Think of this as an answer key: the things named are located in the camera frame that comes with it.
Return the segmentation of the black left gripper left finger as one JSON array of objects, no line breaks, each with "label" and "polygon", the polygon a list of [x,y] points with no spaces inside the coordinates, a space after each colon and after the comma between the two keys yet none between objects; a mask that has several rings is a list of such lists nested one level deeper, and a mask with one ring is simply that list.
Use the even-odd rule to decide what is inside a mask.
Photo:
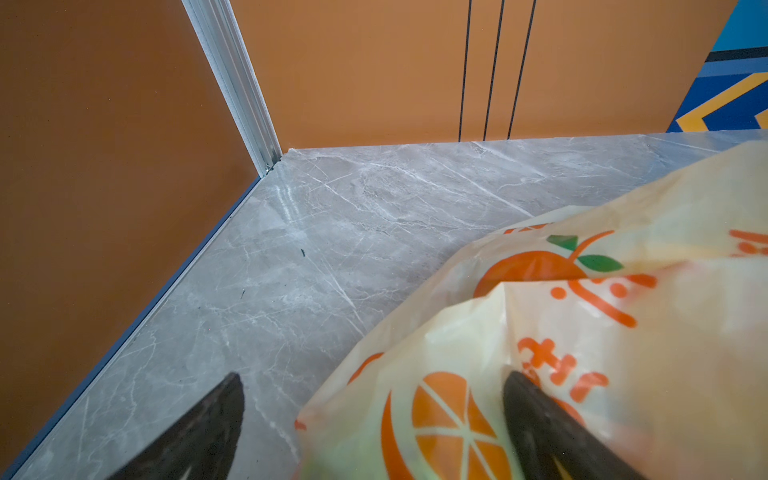
[{"label": "black left gripper left finger", "polygon": [[112,479],[226,479],[245,410],[240,375],[231,372]]}]

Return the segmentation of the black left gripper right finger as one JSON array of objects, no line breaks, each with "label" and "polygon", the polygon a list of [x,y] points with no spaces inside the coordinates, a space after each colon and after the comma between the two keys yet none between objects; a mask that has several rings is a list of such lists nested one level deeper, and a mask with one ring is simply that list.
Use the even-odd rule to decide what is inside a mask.
[{"label": "black left gripper right finger", "polygon": [[526,479],[640,479],[523,373],[503,387],[506,427]]}]

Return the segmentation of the cream plastic bag orange print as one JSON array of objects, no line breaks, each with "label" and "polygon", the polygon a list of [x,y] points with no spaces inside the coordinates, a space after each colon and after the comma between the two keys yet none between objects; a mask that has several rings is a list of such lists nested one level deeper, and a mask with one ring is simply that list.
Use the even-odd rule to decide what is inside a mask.
[{"label": "cream plastic bag orange print", "polygon": [[767,475],[767,145],[459,250],[300,411],[300,479],[526,479],[523,373],[640,479]]}]

